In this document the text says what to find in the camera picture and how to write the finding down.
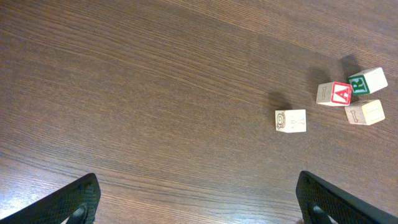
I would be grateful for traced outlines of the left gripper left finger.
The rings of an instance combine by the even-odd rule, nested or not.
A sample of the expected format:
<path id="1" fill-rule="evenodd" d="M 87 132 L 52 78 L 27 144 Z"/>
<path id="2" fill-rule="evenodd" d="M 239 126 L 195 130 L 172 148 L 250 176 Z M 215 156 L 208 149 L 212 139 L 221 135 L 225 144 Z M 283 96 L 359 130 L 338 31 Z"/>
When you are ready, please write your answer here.
<path id="1" fill-rule="evenodd" d="M 1 220 L 1 223 L 88 223 L 95 221 L 101 191 L 89 173 Z"/>

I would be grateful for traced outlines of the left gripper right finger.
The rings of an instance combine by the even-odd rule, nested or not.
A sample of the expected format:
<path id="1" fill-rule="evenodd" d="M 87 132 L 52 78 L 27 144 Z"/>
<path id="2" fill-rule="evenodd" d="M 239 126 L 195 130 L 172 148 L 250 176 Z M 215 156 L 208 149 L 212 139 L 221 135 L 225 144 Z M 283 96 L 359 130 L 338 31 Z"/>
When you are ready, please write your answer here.
<path id="1" fill-rule="evenodd" d="M 296 196 L 304 223 L 397 223 L 397 217 L 303 170 Z"/>

